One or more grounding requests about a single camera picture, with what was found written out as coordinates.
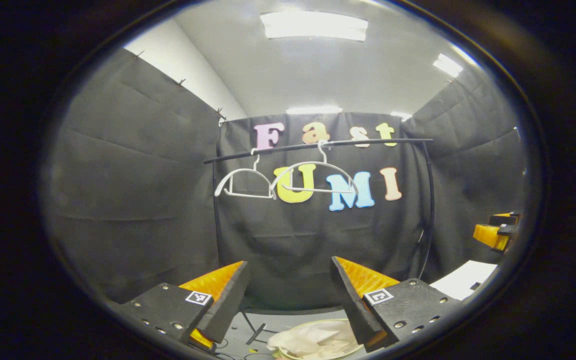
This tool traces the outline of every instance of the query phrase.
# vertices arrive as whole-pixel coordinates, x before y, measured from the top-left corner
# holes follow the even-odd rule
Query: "ceiling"
[[[267,39],[260,14],[290,9],[368,20],[366,40]],[[433,66],[440,53],[466,66],[427,23],[369,0],[213,0],[174,21],[250,117],[322,105],[413,114],[452,80]]]

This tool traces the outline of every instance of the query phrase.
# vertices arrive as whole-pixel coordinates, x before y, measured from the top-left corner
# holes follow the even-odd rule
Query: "black fabric backdrop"
[[[471,259],[496,262],[499,255],[473,239],[473,228],[491,214],[521,210],[525,164],[514,129],[520,123],[517,114],[486,79],[464,69],[403,122],[387,114],[281,114],[217,128],[213,109],[122,49],[80,89],[63,119],[49,166],[47,223],[82,274],[119,303],[159,282],[183,283],[247,260],[251,283],[244,306],[335,306],[331,256],[399,280],[409,275],[429,215],[420,146],[372,144],[327,151],[330,164],[350,175],[370,173],[375,205],[340,211],[329,210],[329,193],[314,193],[302,203],[223,194],[213,204],[213,169],[202,161],[249,152],[257,145],[254,125],[283,123],[275,145],[280,147],[302,144],[302,127],[314,121],[326,125],[330,141],[349,140],[352,126],[379,139],[375,127],[387,123],[395,130],[393,137],[434,139],[428,150],[436,218],[423,280],[437,280]],[[278,167],[321,159],[317,149],[277,152],[263,155],[258,170],[272,181]],[[253,161],[219,162],[217,181]],[[397,169],[398,200],[384,199],[386,184],[379,170],[385,167]],[[318,166],[315,186],[329,189],[325,178],[336,173]],[[294,181],[301,185],[298,170]],[[265,182],[245,173],[234,184],[238,192],[267,192]]]
[[[91,284],[122,303],[217,269],[216,112],[123,48],[82,86],[50,160],[48,225]]]

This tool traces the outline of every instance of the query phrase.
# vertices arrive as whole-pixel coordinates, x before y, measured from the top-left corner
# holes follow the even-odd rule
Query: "white wall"
[[[248,117],[215,69],[174,20],[156,25],[124,48],[135,55],[143,51],[139,55],[141,59],[176,82],[185,79],[183,87],[213,109],[223,108],[221,114],[229,121]]]

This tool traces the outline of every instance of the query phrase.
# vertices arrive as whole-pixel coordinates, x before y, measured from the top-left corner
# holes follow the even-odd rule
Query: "clothes rail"
[[[367,139],[367,140],[339,140],[339,141],[329,141],[324,146],[347,146],[347,145],[359,145],[359,144],[386,144],[386,143],[422,143],[434,141],[433,139]],[[256,155],[277,153],[279,151],[293,151],[302,149],[313,149],[317,148],[317,143],[305,143],[301,145],[289,145],[281,147],[264,148],[263,150],[257,150],[254,153]],[[214,157],[212,159],[205,160],[204,164],[210,164],[214,162],[222,162],[224,160],[238,159],[251,157],[250,152],[234,153],[233,155],[226,155],[220,157]]]

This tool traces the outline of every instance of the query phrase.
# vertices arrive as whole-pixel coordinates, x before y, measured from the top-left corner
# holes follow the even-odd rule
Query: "pink letter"
[[[266,123],[265,125],[255,125],[256,131],[256,149],[270,149],[274,148],[272,144],[277,144],[279,141],[279,132],[283,132],[284,125],[281,122]]]
[[[394,167],[386,167],[379,170],[379,173],[383,175],[386,181],[386,200],[393,201],[401,199],[402,193],[400,193],[400,189],[397,187],[397,178],[395,178],[397,169]]]

